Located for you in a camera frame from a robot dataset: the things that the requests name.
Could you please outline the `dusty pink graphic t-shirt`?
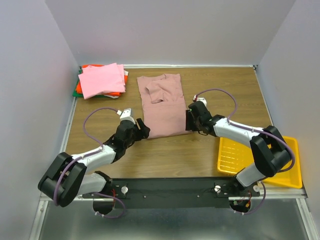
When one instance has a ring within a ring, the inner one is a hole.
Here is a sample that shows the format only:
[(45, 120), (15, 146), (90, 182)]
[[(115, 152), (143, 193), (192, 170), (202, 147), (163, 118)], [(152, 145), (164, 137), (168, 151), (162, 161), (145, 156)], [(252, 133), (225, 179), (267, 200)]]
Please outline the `dusty pink graphic t-shirt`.
[(149, 139), (189, 134), (186, 130), (186, 101), (181, 75), (164, 73), (137, 78), (143, 121), (150, 128)]

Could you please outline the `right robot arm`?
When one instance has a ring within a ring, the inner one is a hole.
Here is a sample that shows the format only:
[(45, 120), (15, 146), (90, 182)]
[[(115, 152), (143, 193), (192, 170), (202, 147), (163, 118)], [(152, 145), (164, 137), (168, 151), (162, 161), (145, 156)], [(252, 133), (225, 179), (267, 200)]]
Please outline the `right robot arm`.
[(292, 169), (296, 163), (294, 152), (276, 127), (252, 127), (223, 115), (212, 116), (202, 101), (194, 101), (188, 106), (185, 129), (204, 136), (227, 138), (251, 149), (253, 163), (221, 188), (233, 195), (238, 196), (256, 182)]

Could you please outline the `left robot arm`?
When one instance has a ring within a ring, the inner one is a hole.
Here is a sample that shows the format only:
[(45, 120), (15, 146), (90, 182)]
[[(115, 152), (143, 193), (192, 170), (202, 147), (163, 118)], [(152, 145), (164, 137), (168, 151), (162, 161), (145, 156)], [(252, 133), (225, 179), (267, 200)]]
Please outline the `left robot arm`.
[(100, 147), (82, 154), (59, 153), (40, 179), (37, 188), (57, 206), (66, 207), (78, 195), (101, 192), (108, 177), (91, 172), (122, 158), (135, 142), (147, 139), (150, 128), (142, 119), (122, 120), (113, 134)]

